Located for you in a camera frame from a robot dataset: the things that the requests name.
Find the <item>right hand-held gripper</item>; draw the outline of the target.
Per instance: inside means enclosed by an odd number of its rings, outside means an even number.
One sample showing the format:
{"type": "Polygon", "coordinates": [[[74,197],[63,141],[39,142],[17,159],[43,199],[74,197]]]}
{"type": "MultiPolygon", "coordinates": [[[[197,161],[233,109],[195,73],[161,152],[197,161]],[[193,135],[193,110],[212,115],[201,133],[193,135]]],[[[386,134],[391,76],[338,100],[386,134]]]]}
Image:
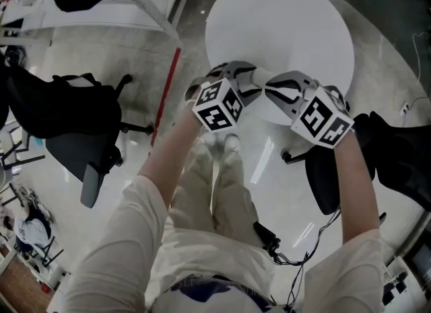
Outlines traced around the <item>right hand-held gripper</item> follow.
{"type": "Polygon", "coordinates": [[[354,125],[334,85],[323,86],[300,71],[289,71],[271,78],[266,86],[265,95],[284,114],[296,114],[291,130],[315,145],[335,148],[354,125]],[[302,97],[297,89],[302,89],[302,97]]]}

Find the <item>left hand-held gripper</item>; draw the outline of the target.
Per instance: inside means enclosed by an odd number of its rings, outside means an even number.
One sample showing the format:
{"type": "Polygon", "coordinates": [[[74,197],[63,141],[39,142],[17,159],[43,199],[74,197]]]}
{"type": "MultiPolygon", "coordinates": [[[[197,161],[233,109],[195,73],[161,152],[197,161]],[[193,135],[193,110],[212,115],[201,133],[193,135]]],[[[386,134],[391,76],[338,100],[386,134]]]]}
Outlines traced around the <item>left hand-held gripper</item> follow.
{"type": "Polygon", "coordinates": [[[185,100],[210,133],[221,133],[236,128],[244,106],[250,105],[263,89],[252,83],[235,86],[241,73],[253,72],[257,67],[246,61],[232,61],[213,68],[205,77],[192,81],[185,100]]]}

